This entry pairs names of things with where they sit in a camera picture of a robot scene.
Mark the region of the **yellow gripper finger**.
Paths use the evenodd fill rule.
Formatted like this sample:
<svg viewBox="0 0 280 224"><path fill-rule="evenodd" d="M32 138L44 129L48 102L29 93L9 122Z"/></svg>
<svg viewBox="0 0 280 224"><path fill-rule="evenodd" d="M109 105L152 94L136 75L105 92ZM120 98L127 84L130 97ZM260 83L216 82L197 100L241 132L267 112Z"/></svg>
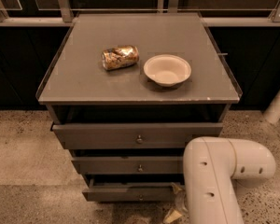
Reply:
<svg viewBox="0 0 280 224"><path fill-rule="evenodd" d="M183 216L183 214L181 212L179 212L177 209L172 207L169 209L168 213L165 215L165 217L163 219L163 223L172 224L174 221L178 220L182 216Z"/></svg>
<svg viewBox="0 0 280 224"><path fill-rule="evenodd" d="M178 194L179 192L182 192L184 190L181 186L178 186L176 183L172 183L171 186L174 194Z"/></svg>

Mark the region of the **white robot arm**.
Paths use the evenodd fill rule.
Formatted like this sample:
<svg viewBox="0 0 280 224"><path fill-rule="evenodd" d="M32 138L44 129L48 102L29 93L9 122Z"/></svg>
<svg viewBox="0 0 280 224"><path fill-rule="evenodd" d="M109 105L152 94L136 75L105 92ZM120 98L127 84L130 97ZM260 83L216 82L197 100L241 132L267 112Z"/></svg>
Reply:
<svg viewBox="0 0 280 224"><path fill-rule="evenodd" d="M199 137L183 155L183 188L173 185L172 224L185 214L189 224L245 224L237 195L272 178L276 162L264 145L244 139Z"/></svg>

